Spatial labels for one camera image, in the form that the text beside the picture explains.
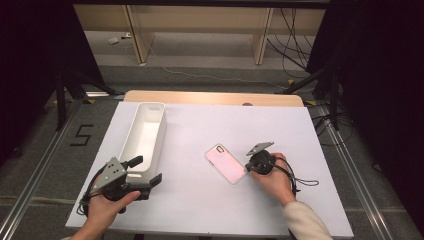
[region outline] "black backdrop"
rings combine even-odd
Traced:
[[[58,70],[72,67],[103,80],[72,5],[2,0],[0,23],[1,166],[52,95]]]
[[[424,4],[382,1],[363,19],[344,99],[424,235]]]

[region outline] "human hand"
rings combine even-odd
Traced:
[[[276,158],[275,165],[287,170],[284,161],[278,159],[286,159],[286,157],[282,153],[272,153],[272,155]],[[250,171],[250,175],[258,181],[271,196],[275,197],[283,207],[290,202],[296,201],[296,197],[291,191],[290,180],[283,171],[273,168],[267,175],[261,175],[255,171]]]
[[[135,201],[140,194],[139,191],[130,192],[116,202],[108,200],[103,194],[91,197],[87,220],[71,240],[88,240],[100,237],[112,225],[119,211]]]

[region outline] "cable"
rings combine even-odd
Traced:
[[[83,197],[81,198],[79,202],[79,206],[77,209],[78,215],[85,215],[88,216],[88,205],[90,203],[90,198],[92,197],[90,195],[91,188],[93,187],[94,181],[97,179],[97,177],[103,172],[106,165],[104,165],[102,168],[97,171],[97,173],[94,175],[94,177],[91,179],[90,183],[88,184],[87,190],[85,191]]]
[[[293,37],[293,40],[296,44],[296,49],[298,50],[297,53],[298,53],[298,56],[299,56],[299,60],[300,60],[301,64],[303,65],[303,67],[306,68],[303,61],[302,61],[302,57],[300,56],[300,53],[303,52],[303,51],[302,51],[301,47],[299,46],[299,43],[297,42],[297,39],[296,39],[296,30],[295,30],[296,9],[292,8],[292,26],[291,27],[290,27],[290,25],[287,21],[286,16],[284,15],[282,8],[280,8],[280,12],[281,12],[281,15],[283,16],[284,22],[286,23],[287,28],[289,29],[289,32],[290,32],[289,39],[287,40],[286,46],[289,45],[290,39],[291,39],[291,37]],[[306,57],[303,53],[302,53],[302,56],[305,59],[306,63],[308,63],[308,61],[307,61],[307,59],[306,59]]]
[[[300,178],[296,178],[296,176],[294,175],[294,171],[293,171],[292,167],[290,166],[290,164],[287,162],[286,159],[280,158],[280,157],[275,157],[275,160],[282,160],[286,164],[288,169],[286,170],[286,169],[276,165],[275,163],[272,163],[270,160],[261,161],[261,160],[255,159],[254,162],[269,165],[269,166],[272,166],[272,167],[277,168],[278,170],[284,172],[290,180],[293,195],[296,196],[296,193],[300,192],[300,190],[297,189],[296,182],[303,184],[305,186],[317,186],[319,184],[318,180],[303,180],[303,179],[300,179]]]
[[[306,36],[303,36],[306,40],[306,42],[309,44],[309,46],[312,48],[312,44],[309,42],[308,38]]]
[[[158,57],[156,55],[155,51],[153,50],[152,46],[149,45],[149,48],[150,48],[150,51],[152,51],[153,55],[155,57]],[[271,83],[271,82],[268,82],[268,81],[251,81],[251,80],[245,80],[245,79],[241,79],[241,78],[218,78],[218,77],[209,76],[209,75],[194,75],[194,74],[188,74],[188,73],[185,73],[185,72],[171,71],[171,70],[167,69],[166,67],[164,67],[163,65],[161,65],[161,68],[163,70],[165,70],[165,72],[168,72],[168,73],[171,73],[171,74],[181,74],[181,75],[188,76],[188,77],[210,78],[210,79],[215,79],[215,80],[219,80],[219,81],[240,81],[240,82],[246,82],[246,83],[266,83],[266,84],[270,84],[272,86],[275,86],[275,87],[278,87],[278,88],[281,88],[281,89],[288,89],[287,87],[283,87],[283,86],[280,86],[280,85],[277,85],[275,83]]]
[[[305,70],[305,67],[302,66],[300,63],[296,62],[296,60],[294,60],[293,58],[289,57],[287,54],[285,54],[284,52],[281,52],[277,47],[274,46],[274,44],[271,43],[271,41],[269,39],[267,39],[268,43],[275,49],[276,52],[278,52],[279,54],[283,55],[283,57],[288,58],[290,61],[292,61],[294,64],[296,64],[297,66],[299,66],[300,68],[302,68],[303,70]]]
[[[127,37],[121,37],[121,39],[122,40],[127,40],[127,39],[129,39],[129,38],[127,38]],[[125,56],[126,56],[126,58],[128,58],[129,60],[131,60],[132,62],[134,62],[134,63],[137,63],[137,61],[134,61],[134,59],[131,59],[128,55],[128,49],[130,49],[131,47],[133,47],[133,44],[132,43],[129,43],[129,44],[127,44],[126,46],[123,46],[123,47],[118,47],[117,45],[119,45],[121,42],[117,42],[116,44],[104,44],[105,46],[109,46],[109,47],[112,47],[112,48],[116,48],[116,49],[125,49]]]
[[[283,46],[283,47],[285,47],[285,48],[287,48],[288,50],[291,50],[291,51],[294,51],[294,52],[300,52],[298,49],[294,49],[294,48],[291,48],[291,47],[289,47],[289,46],[286,46],[286,45],[284,45],[284,43],[282,43],[281,41],[280,41],[280,39],[278,39],[278,36],[277,35],[274,35],[274,37],[275,37],[275,39],[277,40],[277,42],[281,45],[281,46]]]
[[[343,139],[339,144],[327,144],[327,143],[320,143],[321,144],[321,146],[330,146],[330,147],[338,147],[338,146],[340,146],[341,144],[344,144],[344,143],[346,143],[352,136],[353,136],[353,127],[354,127],[354,123],[352,122],[352,121],[350,121],[349,123],[350,124],[347,124],[347,123],[343,123],[342,121],[340,121],[341,120],[341,118],[343,118],[343,117],[349,117],[348,115],[344,115],[345,113],[337,113],[337,122],[338,123],[340,123],[340,124],[342,124],[342,125],[344,125],[344,126],[348,126],[348,127],[350,127],[350,133],[349,133],[349,135],[348,135],[348,137],[346,137],[345,139]],[[316,123],[315,124],[315,130],[318,130],[318,128],[321,126],[321,124],[324,122],[324,121],[326,121],[326,120],[330,120],[330,114],[327,114],[327,115],[325,115],[325,116],[319,116],[319,117],[314,117],[314,118],[312,118],[312,121],[314,121],[314,120],[316,120],[316,119],[319,119],[319,121],[318,121],[318,123]],[[329,122],[327,122],[326,124],[325,124],[325,126],[322,128],[322,130],[319,132],[319,133],[317,133],[317,136],[321,136],[323,133],[324,133],[324,131],[327,129],[327,127],[328,126],[330,126],[330,124],[332,124],[334,121],[329,121]]]

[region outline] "aluminum rail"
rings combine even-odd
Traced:
[[[319,107],[319,111],[323,115],[329,114],[328,109],[325,107]],[[372,197],[370,191],[368,190],[364,179],[362,178],[358,168],[353,161],[352,156],[350,155],[346,145],[343,142],[343,138],[338,131],[331,126],[330,120],[327,120],[327,131],[330,134],[331,140],[336,146],[337,152],[339,153],[340,159],[349,175],[349,178],[355,188],[355,191],[359,197],[359,200],[362,203],[362,206],[367,214],[371,225],[375,231],[376,236],[379,240],[389,240],[394,239],[392,233],[390,232],[386,220],[381,214],[380,210],[377,207],[377,204]]]
[[[22,190],[14,206],[6,216],[5,220],[2,222],[0,228],[0,239],[9,240],[15,233],[20,221],[22,220],[22,217],[25,214],[25,211],[29,206],[29,203],[31,202],[31,198],[34,196],[35,192],[40,186],[57,150],[60,147],[64,136],[68,132],[69,123],[75,116],[75,113],[79,107],[82,105],[82,102],[82,100],[74,100],[74,102],[72,102],[68,112],[68,120],[65,122],[60,131],[56,131],[52,141],[44,152],[43,157],[28,180],[25,188]]]

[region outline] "person's arm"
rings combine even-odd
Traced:
[[[285,156],[282,153],[272,155],[277,158],[275,164],[287,170],[286,164],[278,160],[278,158],[286,159]],[[250,175],[283,206],[283,215],[296,239],[332,239],[319,216],[308,205],[296,200],[291,191],[290,180],[283,171],[273,168],[268,175],[260,175],[254,171],[251,171]]]
[[[112,225],[119,211],[135,201],[140,194],[139,191],[130,192],[116,202],[109,201],[103,194],[92,197],[88,218],[79,231],[71,237],[71,240],[98,239]]]
[[[332,239],[327,227],[309,205],[294,201],[284,206],[283,215],[298,240]]]

